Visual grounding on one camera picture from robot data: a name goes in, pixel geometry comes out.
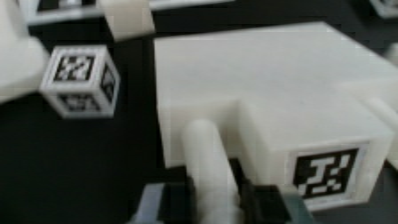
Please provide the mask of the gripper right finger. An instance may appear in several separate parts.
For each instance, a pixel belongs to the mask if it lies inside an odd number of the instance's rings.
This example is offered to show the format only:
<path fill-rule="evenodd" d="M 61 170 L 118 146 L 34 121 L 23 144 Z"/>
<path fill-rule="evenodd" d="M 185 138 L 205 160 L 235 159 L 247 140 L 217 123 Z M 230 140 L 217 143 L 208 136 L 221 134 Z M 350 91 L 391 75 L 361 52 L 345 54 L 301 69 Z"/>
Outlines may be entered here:
<path fill-rule="evenodd" d="M 237 164 L 240 224 L 315 224 L 302 197 L 294 187 L 256 184 Z"/>

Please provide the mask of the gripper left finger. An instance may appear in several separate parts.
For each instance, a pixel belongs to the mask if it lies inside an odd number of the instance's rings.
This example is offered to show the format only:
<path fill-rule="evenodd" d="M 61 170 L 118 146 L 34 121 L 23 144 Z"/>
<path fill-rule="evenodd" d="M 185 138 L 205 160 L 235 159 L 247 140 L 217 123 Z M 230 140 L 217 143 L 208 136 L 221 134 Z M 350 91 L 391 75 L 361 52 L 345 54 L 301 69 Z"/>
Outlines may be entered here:
<path fill-rule="evenodd" d="M 189 182 L 146 185 L 128 224 L 196 224 L 196 191 Z"/>

